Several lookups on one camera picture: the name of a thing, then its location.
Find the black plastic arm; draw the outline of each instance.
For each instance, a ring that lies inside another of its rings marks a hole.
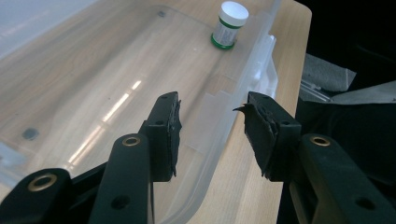
[[[257,92],[236,110],[245,114],[245,133],[262,173],[290,185],[300,223],[396,223],[389,201],[330,137],[300,136],[301,125]]]
[[[139,133],[117,139],[108,162],[82,175],[26,176],[0,204],[0,223],[154,223],[153,182],[176,175],[179,108],[177,92],[160,96]]]

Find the screw hole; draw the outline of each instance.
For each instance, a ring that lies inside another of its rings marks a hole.
[[[122,140],[122,144],[126,147],[133,147],[140,143],[140,138],[137,137],[128,137]]]
[[[38,137],[38,130],[34,128],[28,128],[23,132],[22,136],[26,140],[33,141]]]
[[[160,16],[160,17],[165,17],[165,15],[166,15],[166,13],[163,11],[158,12],[158,16]]]
[[[130,198],[126,195],[120,195],[117,196],[113,201],[111,202],[111,207],[116,209],[116,210],[121,210],[122,208],[125,208],[128,206],[128,204],[131,202]]]
[[[359,207],[365,208],[367,210],[375,210],[375,204],[367,198],[359,198],[355,203]]]
[[[47,189],[47,188],[51,187],[56,182],[57,178],[58,177],[53,174],[40,175],[40,176],[37,176],[35,179],[33,179],[29,183],[27,188],[32,192]]]
[[[313,136],[310,140],[313,144],[320,147],[328,147],[330,145],[330,141],[323,137]]]

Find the white bottle cap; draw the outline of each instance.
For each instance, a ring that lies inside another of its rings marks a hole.
[[[219,16],[231,26],[243,26],[248,19],[248,10],[236,2],[223,2]]]

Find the pill bottle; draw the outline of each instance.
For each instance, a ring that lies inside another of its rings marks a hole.
[[[236,2],[223,2],[219,11],[219,22],[212,34],[212,43],[220,49],[231,49],[236,34],[248,19],[248,10]]]

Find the transparent plastic bin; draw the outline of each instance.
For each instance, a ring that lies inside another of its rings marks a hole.
[[[158,223],[185,223],[205,197],[248,91],[276,94],[268,35],[280,0],[250,15],[231,50],[214,26],[146,1],[97,1],[0,61],[0,193],[44,168],[77,176],[137,133],[158,96],[181,100],[177,177],[154,184]]]

